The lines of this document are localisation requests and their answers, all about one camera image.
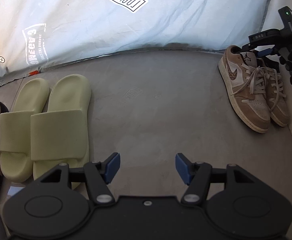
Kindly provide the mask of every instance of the silver screw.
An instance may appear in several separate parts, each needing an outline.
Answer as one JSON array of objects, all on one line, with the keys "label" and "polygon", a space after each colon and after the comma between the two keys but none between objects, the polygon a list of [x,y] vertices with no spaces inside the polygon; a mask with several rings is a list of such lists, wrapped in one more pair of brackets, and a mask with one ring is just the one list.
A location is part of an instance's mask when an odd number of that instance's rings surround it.
[{"label": "silver screw", "polygon": [[197,202],[199,199],[200,197],[195,194],[187,194],[186,196],[184,196],[184,200],[190,203]]},{"label": "silver screw", "polygon": [[145,206],[151,206],[153,203],[150,201],[150,200],[146,200],[145,202],[144,202],[144,205]]},{"label": "silver screw", "polygon": [[97,196],[96,200],[99,203],[109,203],[110,201],[113,200],[113,198],[107,194],[102,194],[102,195]]}]

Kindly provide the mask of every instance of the circle with x symbol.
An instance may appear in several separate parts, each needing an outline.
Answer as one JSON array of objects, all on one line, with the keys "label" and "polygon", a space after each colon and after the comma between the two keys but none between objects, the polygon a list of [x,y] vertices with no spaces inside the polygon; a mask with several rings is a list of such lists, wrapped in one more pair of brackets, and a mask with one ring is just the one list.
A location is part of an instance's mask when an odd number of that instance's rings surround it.
[{"label": "circle with x symbol", "polygon": [[4,63],[5,62],[5,59],[3,57],[0,57],[0,62],[1,63]]}]

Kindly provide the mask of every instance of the white plastic sheet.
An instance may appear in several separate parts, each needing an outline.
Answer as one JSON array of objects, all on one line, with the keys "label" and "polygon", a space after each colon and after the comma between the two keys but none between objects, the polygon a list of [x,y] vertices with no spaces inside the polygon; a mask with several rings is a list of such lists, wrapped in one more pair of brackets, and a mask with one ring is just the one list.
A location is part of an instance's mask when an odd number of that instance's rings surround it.
[{"label": "white plastic sheet", "polygon": [[267,0],[0,0],[0,85],[85,58],[170,43],[243,45]]}]

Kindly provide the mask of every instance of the brown sneaker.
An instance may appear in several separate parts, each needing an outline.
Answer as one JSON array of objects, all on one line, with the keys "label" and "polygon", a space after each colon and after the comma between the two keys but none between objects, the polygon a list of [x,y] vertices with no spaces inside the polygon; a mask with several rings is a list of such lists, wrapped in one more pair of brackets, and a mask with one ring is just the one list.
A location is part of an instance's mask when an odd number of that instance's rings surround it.
[{"label": "brown sneaker", "polygon": [[266,101],[270,108],[270,117],[278,125],[285,127],[289,121],[289,111],[284,101],[286,95],[283,91],[282,76],[279,64],[267,57],[261,59],[267,73]]},{"label": "brown sneaker", "polygon": [[254,131],[265,133],[270,124],[265,99],[265,68],[257,65],[253,52],[238,53],[240,50],[237,46],[229,46],[218,68],[236,114]]}]

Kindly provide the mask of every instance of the shoelace bow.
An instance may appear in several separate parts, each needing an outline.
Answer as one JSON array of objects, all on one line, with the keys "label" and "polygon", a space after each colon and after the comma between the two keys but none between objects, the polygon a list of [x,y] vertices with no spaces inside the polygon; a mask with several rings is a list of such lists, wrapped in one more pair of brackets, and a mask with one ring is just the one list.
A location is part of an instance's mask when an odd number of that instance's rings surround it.
[{"label": "shoelace bow", "polygon": [[282,96],[283,98],[285,98],[286,95],[282,93],[283,82],[281,82],[280,84],[278,83],[278,81],[282,79],[282,76],[277,73],[276,69],[273,69],[273,68],[266,68],[266,69],[267,69],[267,75],[266,75],[267,79],[275,81],[275,83],[271,84],[271,86],[276,87],[276,90],[273,91],[276,94],[276,98],[269,99],[269,101],[271,102],[275,101],[272,108],[270,109],[270,111],[273,111],[278,103],[279,96]]},{"label": "shoelace bow", "polygon": [[247,81],[245,84],[243,84],[240,89],[238,89],[236,92],[234,92],[232,95],[235,95],[239,93],[240,91],[243,91],[246,86],[249,87],[249,93],[250,94],[263,94],[264,97],[266,97],[266,91],[265,91],[265,84],[266,84],[266,75],[265,75],[265,67],[252,67],[248,66],[246,64],[242,64],[242,67],[246,69],[246,73],[250,74],[249,77],[246,77]]}]

